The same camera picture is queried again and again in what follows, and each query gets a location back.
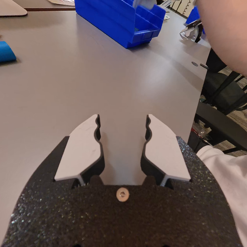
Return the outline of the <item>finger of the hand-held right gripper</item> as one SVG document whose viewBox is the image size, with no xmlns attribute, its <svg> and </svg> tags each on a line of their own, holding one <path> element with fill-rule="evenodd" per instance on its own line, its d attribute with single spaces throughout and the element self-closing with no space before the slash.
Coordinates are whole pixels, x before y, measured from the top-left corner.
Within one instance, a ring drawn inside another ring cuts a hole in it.
<svg viewBox="0 0 247 247">
<path fill-rule="evenodd" d="M 138 6 L 142 6 L 146 9 L 152 9 L 154 5 L 156 5 L 156 0 L 134 0 L 132 7 L 136 9 Z"/>
</svg>

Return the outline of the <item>black office chair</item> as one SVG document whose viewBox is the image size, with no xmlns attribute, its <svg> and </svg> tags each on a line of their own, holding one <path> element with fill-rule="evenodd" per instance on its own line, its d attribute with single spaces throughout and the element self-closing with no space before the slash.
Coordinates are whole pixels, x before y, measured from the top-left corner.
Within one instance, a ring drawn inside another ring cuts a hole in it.
<svg viewBox="0 0 247 247">
<path fill-rule="evenodd" d="M 229 75 L 220 71 L 227 67 L 211 48 L 206 65 L 200 64 L 207 72 L 202 87 L 201 95 L 205 97 L 203 103 L 216 107 L 224 115 L 233 111 L 243 111 L 247 109 L 247 94 L 245 85 L 241 88 L 238 82 L 245 76 L 231 71 Z"/>
</svg>

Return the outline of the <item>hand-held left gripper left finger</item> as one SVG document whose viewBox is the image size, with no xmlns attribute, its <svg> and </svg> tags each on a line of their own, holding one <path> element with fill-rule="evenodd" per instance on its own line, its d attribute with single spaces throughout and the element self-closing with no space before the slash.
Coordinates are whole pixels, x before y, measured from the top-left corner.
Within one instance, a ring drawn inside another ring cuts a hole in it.
<svg viewBox="0 0 247 247">
<path fill-rule="evenodd" d="M 86 185 L 105 168 L 103 146 L 100 142 L 100 116 L 92 115 L 69 135 L 55 181 L 78 179 Z"/>
</svg>

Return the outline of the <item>plain blue plastic bin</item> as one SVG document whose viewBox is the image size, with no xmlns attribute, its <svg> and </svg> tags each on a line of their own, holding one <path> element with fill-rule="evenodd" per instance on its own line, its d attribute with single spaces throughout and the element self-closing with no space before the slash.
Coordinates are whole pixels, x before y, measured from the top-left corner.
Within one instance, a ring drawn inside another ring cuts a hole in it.
<svg viewBox="0 0 247 247">
<path fill-rule="evenodd" d="M 152 9 L 135 9 L 132 4 L 132 0 L 75 0 L 75 10 L 124 48 L 132 48 L 157 37 L 166 14 L 157 3 Z"/>
</svg>

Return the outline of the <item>person's white shirt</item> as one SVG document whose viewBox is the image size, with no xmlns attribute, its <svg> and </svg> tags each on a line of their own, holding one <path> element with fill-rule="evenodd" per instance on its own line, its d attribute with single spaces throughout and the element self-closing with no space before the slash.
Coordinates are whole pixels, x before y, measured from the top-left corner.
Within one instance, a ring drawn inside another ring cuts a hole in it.
<svg viewBox="0 0 247 247">
<path fill-rule="evenodd" d="M 202 147 L 196 154 L 220 185 L 242 244 L 247 246 L 247 155 L 226 155 L 209 145 Z"/>
</svg>

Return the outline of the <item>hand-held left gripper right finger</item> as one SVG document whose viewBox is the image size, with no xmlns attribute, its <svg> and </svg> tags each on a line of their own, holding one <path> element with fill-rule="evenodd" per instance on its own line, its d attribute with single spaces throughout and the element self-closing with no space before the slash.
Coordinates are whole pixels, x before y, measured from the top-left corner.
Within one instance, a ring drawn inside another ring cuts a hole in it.
<svg viewBox="0 0 247 247">
<path fill-rule="evenodd" d="M 189 182 L 191 176 L 175 133 L 158 118 L 148 114 L 145 143 L 140 166 L 146 176 L 153 176 L 158 186 L 169 179 Z"/>
</svg>

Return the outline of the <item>clear plastic packet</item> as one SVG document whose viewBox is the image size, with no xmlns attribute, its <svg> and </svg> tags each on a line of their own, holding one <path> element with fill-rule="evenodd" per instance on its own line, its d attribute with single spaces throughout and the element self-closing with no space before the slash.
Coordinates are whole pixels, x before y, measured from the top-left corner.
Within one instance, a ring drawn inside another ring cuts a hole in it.
<svg viewBox="0 0 247 247">
<path fill-rule="evenodd" d="M 75 1 L 74 0 L 48 0 L 48 2 L 56 5 L 65 5 L 70 7 L 75 7 Z"/>
</svg>

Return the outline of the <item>blue container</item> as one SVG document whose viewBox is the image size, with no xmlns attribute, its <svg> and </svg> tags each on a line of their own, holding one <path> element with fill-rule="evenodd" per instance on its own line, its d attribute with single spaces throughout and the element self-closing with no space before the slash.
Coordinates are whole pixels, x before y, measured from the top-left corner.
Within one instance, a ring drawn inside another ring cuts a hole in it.
<svg viewBox="0 0 247 247">
<path fill-rule="evenodd" d="M 199 15 L 199 12 L 198 12 L 198 8 L 197 6 L 194 6 L 194 8 L 192 9 L 189 17 L 187 18 L 186 22 L 184 23 L 184 25 L 188 25 L 196 20 L 200 19 L 200 15 Z"/>
</svg>

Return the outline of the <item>person's right forearm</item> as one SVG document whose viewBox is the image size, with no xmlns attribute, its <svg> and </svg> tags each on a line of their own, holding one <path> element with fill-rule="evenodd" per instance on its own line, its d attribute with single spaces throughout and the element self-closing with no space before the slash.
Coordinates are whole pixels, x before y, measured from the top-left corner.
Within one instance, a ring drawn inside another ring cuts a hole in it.
<svg viewBox="0 0 247 247">
<path fill-rule="evenodd" d="M 247 1 L 199 0 L 195 4 L 208 41 L 232 70 L 247 76 Z"/>
</svg>

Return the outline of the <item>black metal frame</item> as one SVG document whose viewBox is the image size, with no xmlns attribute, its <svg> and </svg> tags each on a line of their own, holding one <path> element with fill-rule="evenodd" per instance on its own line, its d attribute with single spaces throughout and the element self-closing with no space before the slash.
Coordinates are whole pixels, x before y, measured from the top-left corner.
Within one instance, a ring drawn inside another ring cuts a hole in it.
<svg viewBox="0 0 247 247">
<path fill-rule="evenodd" d="M 199 102 L 194 120 L 200 120 L 211 129 L 208 137 L 212 146 L 223 141 L 228 141 L 235 146 L 224 150 L 224 154 L 240 150 L 247 151 L 247 132 L 245 129 L 210 105 Z"/>
</svg>

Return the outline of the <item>black and white device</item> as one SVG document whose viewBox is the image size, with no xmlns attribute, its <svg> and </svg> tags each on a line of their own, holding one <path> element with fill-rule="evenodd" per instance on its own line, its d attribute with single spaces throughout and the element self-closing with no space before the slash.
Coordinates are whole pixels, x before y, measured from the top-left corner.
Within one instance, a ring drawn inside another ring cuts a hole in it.
<svg viewBox="0 0 247 247">
<path fill-rule="evenodd" d="M 195 38 L 195 43 L 198 43 L 201 40 L 203 33 L 203 25 L 201 19 L 197 19 L 189 23 L 185 29 L 183 29 L 180 34 L 184 33 L 186 38 Z"/>
</svg>

